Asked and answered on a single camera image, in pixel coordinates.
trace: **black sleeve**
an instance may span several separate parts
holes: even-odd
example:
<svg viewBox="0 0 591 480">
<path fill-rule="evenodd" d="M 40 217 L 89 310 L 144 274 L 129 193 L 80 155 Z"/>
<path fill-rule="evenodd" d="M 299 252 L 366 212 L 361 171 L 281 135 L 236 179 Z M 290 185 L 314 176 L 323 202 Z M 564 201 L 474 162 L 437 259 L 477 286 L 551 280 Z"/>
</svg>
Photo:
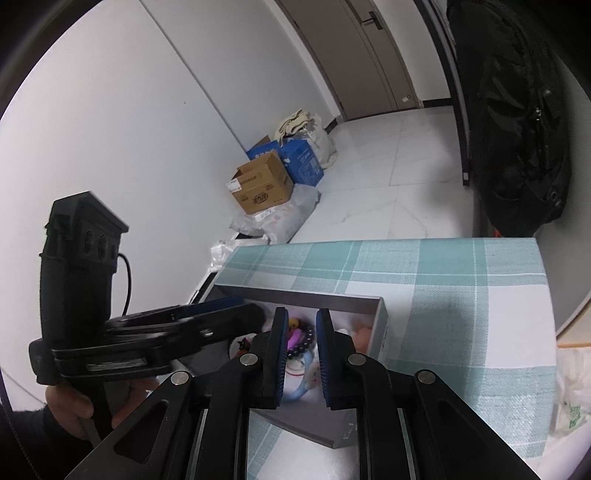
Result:
<svg viewBox="0 0 591 480">
<path fill-rule="evenodd" d="M 16 411 L 12 418 L 22 446 L 43 480 L 63 480 L 92 450 L 89 442 L 79 440 L 61 428 L 47 406 L 37 411 Z M 0 471 L 12 472 L 10 478 L 37 480 L 12 434 L 2 407 L 0 457 Z"/>
</svg>

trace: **tile floor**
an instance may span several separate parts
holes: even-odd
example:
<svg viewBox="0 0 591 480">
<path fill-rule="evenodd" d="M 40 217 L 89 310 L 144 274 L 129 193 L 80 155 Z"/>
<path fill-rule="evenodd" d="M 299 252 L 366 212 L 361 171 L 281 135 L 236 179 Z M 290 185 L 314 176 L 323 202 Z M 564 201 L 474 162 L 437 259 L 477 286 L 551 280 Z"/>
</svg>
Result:
<svg viewBox="0 0 591 480">
<path fill-rule="evenodd" d="M 354 120 L 330 136 L 339 156 L 292 243 L 473 235 L 452 107 Z"/>
</svg>

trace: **gray box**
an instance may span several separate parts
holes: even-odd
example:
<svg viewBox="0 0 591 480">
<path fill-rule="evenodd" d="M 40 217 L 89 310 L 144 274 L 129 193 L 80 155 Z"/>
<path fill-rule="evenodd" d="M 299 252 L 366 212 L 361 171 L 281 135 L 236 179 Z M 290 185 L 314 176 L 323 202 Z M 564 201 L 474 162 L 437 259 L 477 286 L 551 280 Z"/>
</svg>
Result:
<svg viewBox="0 0 591 480">
<path fill-rule="evenodd" d="M 240 295 L 248 303 L 260 305 L 267 315 L 268 326 L 277 307 L 287 308 L 290 317 L 297 317 L 312 325 L 315 324 L 318 309 L 328 308 L 335 330 L 345 328 L 351 331 L 361 326 L 372 328 L 368 356 L 373 358 L 378 357 L 388 324 L 388 313 L 381 297 L 214 285 L 204 301 L 232 295 Z M 182 361 L 195 375 L 215 371 L 228 361 L 227 345 L 211 345 Z M 294 390 L 300 380 L 299 377 L 286 375 L 284 391 Z M 284 404 L 277 410 L 256 412 L 284 430 L 331 448 L 353 445 L 357 441 L 355 411 L 331 411 L 326 407 L 321 386 L 308 391 L 300 400 Z"/>
</svg>

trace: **table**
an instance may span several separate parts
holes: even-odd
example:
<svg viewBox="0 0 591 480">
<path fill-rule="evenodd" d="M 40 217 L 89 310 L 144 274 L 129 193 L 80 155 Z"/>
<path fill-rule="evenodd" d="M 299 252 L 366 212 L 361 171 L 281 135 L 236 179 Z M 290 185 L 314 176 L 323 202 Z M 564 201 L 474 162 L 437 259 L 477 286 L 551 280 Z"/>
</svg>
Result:
<svg viewBox="0 0 591 480">
<path fill-rule="evenodd" d="M 536 469 L 550 428 L 556 337 L 535 239 L 422 239 L 237 249 L 216 284 L 381 296 L 378 359 L 433 370 Z M 249 479 L 353 479 L 329 449 L 251 414 Z"/>
</svg>

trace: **brown door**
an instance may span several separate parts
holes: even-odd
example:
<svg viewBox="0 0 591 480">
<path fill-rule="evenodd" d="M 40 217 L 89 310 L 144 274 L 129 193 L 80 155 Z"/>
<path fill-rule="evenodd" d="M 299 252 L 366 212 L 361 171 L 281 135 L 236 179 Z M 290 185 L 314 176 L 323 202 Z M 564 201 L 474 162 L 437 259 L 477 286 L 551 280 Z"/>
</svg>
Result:
<svg viewBox="0 0 591 480">
<path fill-rule="evenodd" d="M 369 0 L 277 0 L 347 120 L 416 106 L 408 75 Z"/>
</svg>

